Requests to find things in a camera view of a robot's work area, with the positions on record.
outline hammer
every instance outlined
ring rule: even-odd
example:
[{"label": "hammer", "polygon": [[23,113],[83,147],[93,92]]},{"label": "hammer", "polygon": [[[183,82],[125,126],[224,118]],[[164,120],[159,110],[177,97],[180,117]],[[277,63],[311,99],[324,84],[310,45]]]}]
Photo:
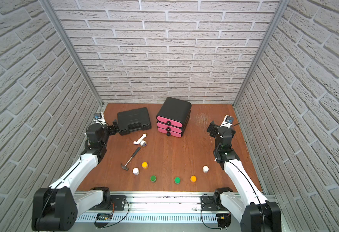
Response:
[{"label": "hammer", "polygon": [[122,169],[128,171],[127,164],[131,161],[131,159],[132,159],[133,157],[135,157],[135,155],[137,154],[137,152],[139,152],[140,149],[141,149],[141,147],[138,147],[138,148],[136,149],[136,151],[133,153],[133,155],[131,156],[131,158],[128,160],[128,162],[127,162],[124,166],[123,166],[122,163],[120,163],[120,166],[122,167]]}]

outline brick wall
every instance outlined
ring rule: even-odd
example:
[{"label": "brick wall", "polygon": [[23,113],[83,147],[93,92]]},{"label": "brick wall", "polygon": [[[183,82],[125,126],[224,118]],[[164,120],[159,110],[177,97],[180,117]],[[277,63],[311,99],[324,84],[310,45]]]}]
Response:
[{"label": "brick wall", "polygon": [[104,101],[231,104],[278,1],[52,3]]},{"label": "brick wall", "polygon": [[40,3],[0,0],[0,231],[25,230],[97,108]]},{"label": "brick wall", "polygon": [[290,1],[236,110],[290,229],[339,231],[339,1]]}]

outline yellow cylinder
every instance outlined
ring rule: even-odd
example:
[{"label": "yellow cylinder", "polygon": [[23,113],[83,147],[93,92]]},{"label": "yellow cylinder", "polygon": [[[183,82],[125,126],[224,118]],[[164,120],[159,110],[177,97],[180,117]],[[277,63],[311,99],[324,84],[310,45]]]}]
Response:
[{"label": "yellow cylinder", "polygon": [[196,181],[196,176],[191,176],[190,181],[191,181],[192,183],[195,183],[195,181]]},{"label": "yellow cylinder", "polygon": [[142,163],[142,167],[143,167],[144,169],[148,169],[148,163],[147,163],[147,162],[143,162],[143,163]]}]

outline metal frame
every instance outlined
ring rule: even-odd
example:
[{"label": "metal frame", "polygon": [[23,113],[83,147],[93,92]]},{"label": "metal frame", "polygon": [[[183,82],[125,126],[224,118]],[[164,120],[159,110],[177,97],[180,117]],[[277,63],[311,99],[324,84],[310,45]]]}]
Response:
[{"label": "metal frame", "polygon": [[[76,191],[78,197],[88,191]],[[111,195],[125,195],[130,205],[127,218],[121,223],[202,223],[200,219],[200,197],[204,194],[209,196],[213,192],[135,192],[135,191],[111,191]],[[264,195],[268,201],[276,202],[274,195]],[[127,213],[128,206],[124,211],[115,211],[111,222],[118,222]],[[111,211],[86,211],[80,215],[76,222],[95,222],[98,213],[111,213]],[[203,211],[204,223],[217,223],[214,218],[216,213],[228,213],[227,211]],[[282,216],[282,231],[290,232],[287,222]]]},{"label": "metal frame", "polygon": [[39,0],[44,11],[48,15],[51,23],[55,27],[55,30],[58,32],[61,41],[65,44],[66,49],[68,50],[71,58],[74,60],[75,65],[79,69],[79,72],[81,73],[83,79],[87,83],[87,86],[90,88],[93,96],[95,97],[97,103],[102,107],[104,102],[102,101],[100,95],[98,94],[98,91],[96,90],[96,87],[94,86],[91,77],[88,75],[87,69],[84,67],[84,64],[82,60],[80,59],[76,49],[74,48],[73,43],[71,42],[68,34],[66,33],[66,30],[64,26],[61,23],[61,20],[56,14],[55,9],[52,6],[52,3],[50,0]]},{"label": "metal frame", "polygon": [[270,21],[270,24],[266,30],[266,33],[264,35],[264,37],[262,38],[262,41],[260,43],[259,48],[257,49],[256,55],[254,56],[251,66],[248,69],[248,72],[246,74],[246,77],[244,78],[241,87],[237,93],[237,96],[235,97],[235,100],[233,102],[233,106],[235,107],[238,104],[238,101],[241,98],[241,95],[244,92],[244,89],[246,88],[249,79],[252,77],[252,73],[254,71],[254,69],[256,68],[258,62],[260,61],[263,52],[265,51],[266,46],[269,44],[270,38],[273,35],[276,27],[278,26],[278,23],[287,7],[289,3],[289,0],[280,0],[278,7],[275,10],[275,13],[273,15],[273,18]]}]

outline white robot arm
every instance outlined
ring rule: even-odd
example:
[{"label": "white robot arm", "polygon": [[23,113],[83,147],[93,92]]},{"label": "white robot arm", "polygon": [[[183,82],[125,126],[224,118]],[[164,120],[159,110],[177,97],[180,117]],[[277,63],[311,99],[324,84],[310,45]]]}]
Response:
[{"label": "white robot arm", "polygon": [[75,198],[74,193],[87,174],[103,159],[109,136],[118,131],[116,121],[108,126],[102,113],[94,114],[94,121],[86,132],[88,140],[79,159],[48,188],[40,188],[34,194],[34,231],[66,231],[73,226],[78,216],[90,208],[96,205],[110,207],[108,188],[95,188]]},{"label": "white robot arm", "polygon": [[258,190],[243,168],[239,157],[231,147],[236,133],[233,118],[226,115],[220,126],[212,121],[207,129],[215,138],[215,161],[228,174],[237,188],[240,199],[230,188],[219,188],[213,195],[216,205],[227,208],[240,223],[242,232],[281,232],[280,209],[275,202],[269,202]]}]

